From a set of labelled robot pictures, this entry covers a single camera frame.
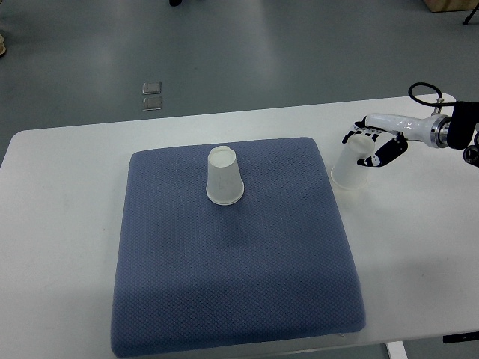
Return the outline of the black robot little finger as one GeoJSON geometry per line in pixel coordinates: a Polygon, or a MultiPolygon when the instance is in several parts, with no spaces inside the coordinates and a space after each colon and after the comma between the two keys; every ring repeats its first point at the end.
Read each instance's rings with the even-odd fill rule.
{"type": "Polygon", "coordinates": [[[366,117],[363,117],[360,121],[356,121],[353,124],[353,129],[366,129],[367,128],[367,122],[366,122],[366,117]]]}

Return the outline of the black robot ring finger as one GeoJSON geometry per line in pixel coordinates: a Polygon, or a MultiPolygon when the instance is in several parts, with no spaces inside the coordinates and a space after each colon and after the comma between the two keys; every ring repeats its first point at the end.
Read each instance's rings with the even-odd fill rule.
{"type": "Polygon", "coordinates": [[[342,140],[342,144],[346,144],[349,140],[349,138],[351,138],[353,135],[357,135],[357,134],[361,134],[361,130],[360,129],[351,129],[350,131],[348,131],[348,133],[344,136],[343,140],[342,140]]]}

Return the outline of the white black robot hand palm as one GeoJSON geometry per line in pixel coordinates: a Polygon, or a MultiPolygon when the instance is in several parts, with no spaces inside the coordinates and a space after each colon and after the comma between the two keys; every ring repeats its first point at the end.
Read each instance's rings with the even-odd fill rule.
{"type": "Polygon", "coordinates": [[[380,129],[397,135],[400,132],[408,141],[420,141],[435,144],[436,115],[419,119],[395,114],[369,114],[364,119],[366,127],[380,129]]]}

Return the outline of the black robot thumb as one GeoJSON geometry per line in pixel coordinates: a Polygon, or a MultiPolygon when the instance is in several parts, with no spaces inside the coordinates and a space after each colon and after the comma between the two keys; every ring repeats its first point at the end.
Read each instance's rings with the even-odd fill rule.
{"type": "Polygon", "coordinates": [[[402,135],[397,135],[381,146],[372,156],[358,159],[356,164],[367,168],[381,168],[402,156],[407,149],[408,141],[402,135]]]}

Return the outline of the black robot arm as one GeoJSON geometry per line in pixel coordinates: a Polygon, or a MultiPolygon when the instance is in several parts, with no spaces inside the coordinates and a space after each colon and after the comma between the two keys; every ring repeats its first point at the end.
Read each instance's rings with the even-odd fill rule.
{"type": "Polygon", "coordinates": [[[402,156],[410,142],[422,142],[432,148],[461,150],[463,160],[478,166],[478,104],[455,102],[450,116],[435,112],[419,119],[395,114],[369,114],[355,122],[342,142],[353,135],[366,135],[373,141],[382,133],[394,137],[383,144],[374,154],[363,156],[357,164],[368,168],[381,168],[402,156]]]}

